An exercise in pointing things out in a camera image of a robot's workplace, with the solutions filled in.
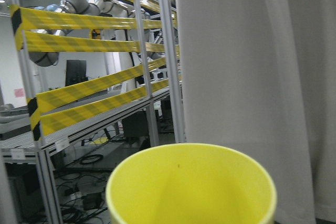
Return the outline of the yellow plastic cup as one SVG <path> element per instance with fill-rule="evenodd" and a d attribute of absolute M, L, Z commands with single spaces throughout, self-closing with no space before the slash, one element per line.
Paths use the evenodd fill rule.
<path fill-rule="evenodd" d="M 253 158 L 218 145 L 139 151 L 106 187 L 112 223 L 273 223 L 277 192 Z"/>

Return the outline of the white curtain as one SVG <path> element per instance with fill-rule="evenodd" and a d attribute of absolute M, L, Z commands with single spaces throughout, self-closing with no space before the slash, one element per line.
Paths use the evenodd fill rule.
<path fill-rule="evenodd" d="M 239 150 L 279 223 L 335 223 L 335 0 L 177 0 L 185 133 Z"/>

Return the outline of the yellow black barrier tape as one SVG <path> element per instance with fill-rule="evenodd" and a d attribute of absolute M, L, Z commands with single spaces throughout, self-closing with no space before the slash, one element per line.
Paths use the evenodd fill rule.
<path fill-rule="evenodd" d="M 148 61 L 143 58 L 139 65 L 130 66 L 113 74 L 88 79 L 86 64 L 104 52 L 135 52 L 146 57 L 150 52 L 164 52 L 163 44 L 137 40 L 107 40 L 71 36 L 73 30 L 135 30 L 142 34 L 147 29 L 161 28 L 159 20 L 142 17 L 142 8 L 159 12 L 157 0 L 61 0 L 54 12 L 21 7 L 12 1 L 9 7 L 15 35 L 16 48 L 23 52 L 23 69 L 32 60 L 44 66 L 52 66 L 63 54 L 77 54 L 79 58 L 66 66 L 65 86 L 36 93 L 25 78 L 25 92 L 30 118 L 30 128 L 36 145 L 43 143 L 46 135 L 105 113 L 113 108 L 149 96 L 168 87 L 169 79 L 148 81 L 141 87 L 81 106 L 67 108 L 79 100 L 87 100 L 100 91 L 114 85 L 147 77 L 151 71 L 166 64 L 165 58 Z"/>

